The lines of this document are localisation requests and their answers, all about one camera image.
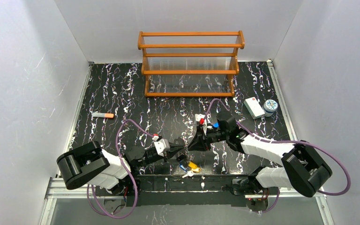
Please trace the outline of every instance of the white wall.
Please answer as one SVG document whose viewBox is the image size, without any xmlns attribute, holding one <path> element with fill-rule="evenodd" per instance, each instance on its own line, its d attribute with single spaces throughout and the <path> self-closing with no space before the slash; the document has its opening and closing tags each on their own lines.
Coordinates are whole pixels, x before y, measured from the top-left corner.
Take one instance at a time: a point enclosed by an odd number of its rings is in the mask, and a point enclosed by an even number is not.
<svg viewBox="0 0 360 225">
<path fill-rule="evenodd" d="M 239 31 L 239 60 L 274 58 L 302 0 L 55 0 L 88 61 L 141 62 L 140 31 Z"/>
<path fill-rule="evenodd" d="M 0 1 L 0 224 L 37 224 L 88 63 L 53 0 Z"/>
<path fill-rule="evenodd" d="M 335 223 L 360 224 L 360 1 L 304 1 L 274 66 L 298 138 L 326 148 L 350 172 L 349 193 L 328 197 Z M 343 190 L 345 176 L 330 165 L 325 189 Z"/>
</svg>

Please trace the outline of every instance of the black marble table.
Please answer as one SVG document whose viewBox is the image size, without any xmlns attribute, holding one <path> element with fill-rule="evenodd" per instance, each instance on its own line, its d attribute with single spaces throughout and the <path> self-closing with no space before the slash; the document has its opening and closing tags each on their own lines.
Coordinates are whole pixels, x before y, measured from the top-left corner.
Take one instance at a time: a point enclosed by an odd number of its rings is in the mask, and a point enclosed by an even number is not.
<svg viewBox="0 0 360 225">
<path fill-rule="evenodd" d="M 289 140 L 284 117 L 280 110 L 271 117 L 253 120 L 243 104 L 246 98 L 257 97 L 262 104 L 267 99 L 277 101 L 266 62 L 240 62 L 240 73 L 234 79 L 235 97 L 223 98 L 236 120 L 260 136 Z M 71 148 L 92 140 L 100 142 L 105 150 L 117 155 L 116 133 L 126 119 L 133 119 L 151 134 L 160 134 L 169 141 L 181 137 L 186 144 L 195 134 L 195 114 L 204 114 L 213 98 L 146 98 L 145 77 L 140 63 L 95 64 L 83 99 Z M 215 103 L 209 121 L 216 122 L 216 114 L 225 110 Z M 92 112 L 114 113 L 114 119 L 92 118 Z M 122 152 L 135 144 L 151 146 L 152 140 L 131 123 L 120 136 Z M 201 174 L 249 174 L 260 165 L 276 166 L 257 156 L 243 155 L 231 150 L 225 143 L 216 143 L 211 151 L 189 152 L 192 161 L 202 168 Z M 140 174 L 172 174 L 184 172 L 175 159 L 155 162 L 140 169 Z"/>
</svg>

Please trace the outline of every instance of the blue object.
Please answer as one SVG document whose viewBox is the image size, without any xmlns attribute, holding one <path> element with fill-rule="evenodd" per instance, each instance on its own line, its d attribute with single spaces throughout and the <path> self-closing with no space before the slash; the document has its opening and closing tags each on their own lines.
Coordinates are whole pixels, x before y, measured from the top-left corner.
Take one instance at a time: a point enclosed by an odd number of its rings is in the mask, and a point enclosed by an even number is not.
<svg viewBox="0 0 360 225">
<path fill-rule="evenodd" d="M 180 164 L 179 167 L 186 172 L 188 171 L 182 164 Z"/>
</svg>

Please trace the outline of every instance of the round container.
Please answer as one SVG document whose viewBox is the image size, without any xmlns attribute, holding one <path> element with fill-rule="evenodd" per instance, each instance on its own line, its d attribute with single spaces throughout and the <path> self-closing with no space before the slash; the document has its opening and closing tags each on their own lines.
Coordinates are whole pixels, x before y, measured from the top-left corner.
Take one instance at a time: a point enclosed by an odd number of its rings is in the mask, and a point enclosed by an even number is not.
<svg viewBox="0 0 360 225">
<path fill-rule="evenodd" d="M 272 114 L 278 109 L 278 103 L 272 99 L 267 100 L 263 104 L 263 110 L 265 116 L 272 116 Z"/>
</svg>

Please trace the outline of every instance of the orange wooden frame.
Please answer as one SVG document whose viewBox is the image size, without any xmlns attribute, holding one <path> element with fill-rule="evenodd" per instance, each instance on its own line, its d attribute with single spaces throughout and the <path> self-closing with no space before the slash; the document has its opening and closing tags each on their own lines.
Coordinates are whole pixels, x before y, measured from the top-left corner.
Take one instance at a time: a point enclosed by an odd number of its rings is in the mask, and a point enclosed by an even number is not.
<svg viewBox="0 0 360 225">
<path fill-rule="evenodd" d="M 175 36 L 236 36 L 236 43 L 221 44 L 146 44 L 144 37 L 175 37 Z M 145 96 L 146 97 L 233 97 L 234 85 L 233 78 L 240 71 L 238 66 L 238 49 L 245 47 L 245 39 L 242 31 L 238 32 L 142 32 L 139 33 L 137 42 L 138 49 L 143 53 L 142 74 L 145 75 Z M 147 53 L 149 48 L 233 48 L 232 53 Z M 149 57 L 231 57 L 230 68 L 226 70 L 148 70 L 146 66 Z M 162 93 L 149 92 L 151 75 L 175 75 L 175 74 L 224 74 L 227 75 L 230 90 L 229 92 L 176 92 Z"/>
</svg>

